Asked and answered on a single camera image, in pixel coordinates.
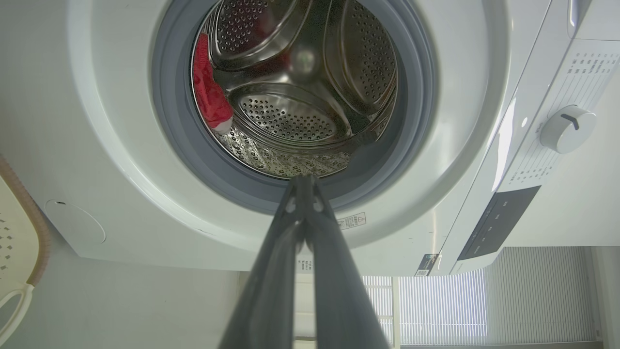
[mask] red cloth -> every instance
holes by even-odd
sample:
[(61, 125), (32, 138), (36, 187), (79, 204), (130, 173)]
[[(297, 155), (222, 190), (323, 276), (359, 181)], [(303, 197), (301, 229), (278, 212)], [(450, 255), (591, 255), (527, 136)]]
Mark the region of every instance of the red cloth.
[(232, 118), (233, 107), (224, 97), (222, 88), (213, 80), (213, 67), (209, 60), (209, 36), (204, 33), (198, 37), (194, 53), (193, 85), (198, 107), (209, 127), (214, 129)]

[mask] warning label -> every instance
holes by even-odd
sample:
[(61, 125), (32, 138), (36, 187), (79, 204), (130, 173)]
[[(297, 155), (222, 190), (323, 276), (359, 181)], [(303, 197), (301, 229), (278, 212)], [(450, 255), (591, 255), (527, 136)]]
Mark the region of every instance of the warning label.
[(296, 272), (299, 274), (312, 274), (314, 272), (312, 256), (299, 256), (297, 258)]
[(338, 220), (338, 226), (341, 230), (357, 227), (358, 225), (366, 224), (366, 213), (358, 213), (349, 217), (344, 217)]
[(424, 255), (424, 257), (422, 257), (422, 261), (420, 262), (420, 266), (418, 266), (418, 270), (415, 272), (415, 275), (428, 276), (430, 271), (433, 270), (437, 256), (439, 256), (439, 253)]

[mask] wall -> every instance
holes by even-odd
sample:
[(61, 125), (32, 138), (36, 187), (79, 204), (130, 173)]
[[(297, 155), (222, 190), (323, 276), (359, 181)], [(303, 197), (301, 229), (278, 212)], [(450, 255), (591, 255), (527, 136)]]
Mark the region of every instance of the wall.
[(620, 349), (620, 247), (592, 248), (603, 342)]
[(216, 348), (238, 273), (89, 260), (53, 232), (49, 265), (13, 348)]

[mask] front-load washing machine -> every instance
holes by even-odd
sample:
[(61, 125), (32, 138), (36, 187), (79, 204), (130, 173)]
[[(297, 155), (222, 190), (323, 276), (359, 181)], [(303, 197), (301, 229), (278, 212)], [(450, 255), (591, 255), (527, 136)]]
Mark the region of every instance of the front-load washing machine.
[[(314, 174), (360, 272), (385, 275), (452, 272), (476, 226), (459, 213), (485, 211), (522, 141), (505, 125), (529, 130), (586, 13), (557, 0), (1, 6), (0, 150), (78, 255), (249, 270), (288, 179)], [(234, 110), (224, 134), (192, 79), (201, 35)]]

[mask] white dial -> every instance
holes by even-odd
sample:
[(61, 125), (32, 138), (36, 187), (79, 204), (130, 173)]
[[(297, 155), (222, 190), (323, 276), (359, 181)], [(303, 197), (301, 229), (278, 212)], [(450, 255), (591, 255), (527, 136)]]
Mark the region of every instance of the white dial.
[(577, 106), (557, 111), (541, 131), (541, 143), (560, 154), (577, 149), (594, 131), (596, 115)]

